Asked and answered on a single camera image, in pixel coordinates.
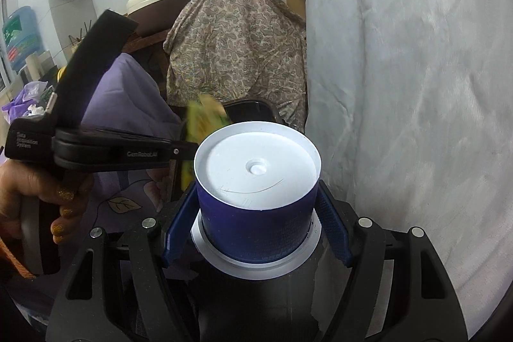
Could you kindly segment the left hand yellow nails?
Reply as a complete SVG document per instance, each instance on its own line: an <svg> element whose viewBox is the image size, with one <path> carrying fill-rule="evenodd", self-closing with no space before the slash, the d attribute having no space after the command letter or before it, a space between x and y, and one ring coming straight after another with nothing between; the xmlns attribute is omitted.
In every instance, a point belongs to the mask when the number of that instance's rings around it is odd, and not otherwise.
<svg viewBox="0 0 513 342"><path fill-rule="evenodd" d="M1 164L1 238L21 239L22 205L44 202L58 208L48 227L53 241L57 245L70 241L86 212L93 184L91 175L81 183L61 184L40 169L7 160Z"/></svg>

